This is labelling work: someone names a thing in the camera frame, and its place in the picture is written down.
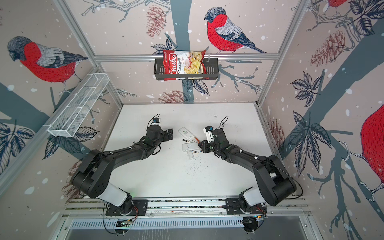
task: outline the table surface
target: table surface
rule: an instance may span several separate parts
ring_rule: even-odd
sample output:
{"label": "table surface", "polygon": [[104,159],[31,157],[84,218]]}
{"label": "table surface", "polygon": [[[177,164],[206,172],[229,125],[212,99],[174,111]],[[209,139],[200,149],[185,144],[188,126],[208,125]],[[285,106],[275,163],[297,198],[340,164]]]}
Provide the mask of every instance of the table surface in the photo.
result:
{"label": "table surface", "polygon": [[163,130],[174,129],[174,139],[163,142],[157,155],[113,170],[111,183],[133,197],[233,196],[257,186],[252,172],[213,153],[194,154],[195,160],[189,160],[182,151],[183,137],[178,133],[185,127],[200,141],[205,140],[203,128],[208,125],[216,128],[228,115],[223,129],[229,143],[269,156],[271,150],[253,103],[124,105],[105,151],[137,142],[146,134],[148,121],[157,113],[160,113]]}

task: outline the red and white chip bag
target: red and white chip bag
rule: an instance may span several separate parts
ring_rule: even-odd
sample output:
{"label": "red and white chip bag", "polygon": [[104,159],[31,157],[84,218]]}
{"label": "red and white chip bag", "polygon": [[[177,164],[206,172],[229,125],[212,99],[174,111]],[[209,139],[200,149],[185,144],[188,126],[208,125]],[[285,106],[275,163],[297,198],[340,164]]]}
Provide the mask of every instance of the red and white chip bag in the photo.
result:
{"label": "red and white chip bag", "polygon": [[[163,65],[165,68],[164,74],[198,74],[207,73],[203,64],[205,50],[202,52],[194,51],[172,51],[163,50]],[[188,79],[202,79],[203,77],[193,77]],[[164,80],[181,80],[178,78],[166,78]]]}

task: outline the white wire basket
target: white wire basket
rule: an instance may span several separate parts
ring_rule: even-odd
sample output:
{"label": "white wire basket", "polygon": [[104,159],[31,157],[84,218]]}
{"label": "white wire basket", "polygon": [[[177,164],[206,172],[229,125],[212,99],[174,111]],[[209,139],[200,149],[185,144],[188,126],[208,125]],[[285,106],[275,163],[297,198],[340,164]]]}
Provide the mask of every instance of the white wire basket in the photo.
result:
{"label": "white wire basket", "polygon": [[109,82],[105,73],[93,73],[49,127],[55,137],[73,137]]}

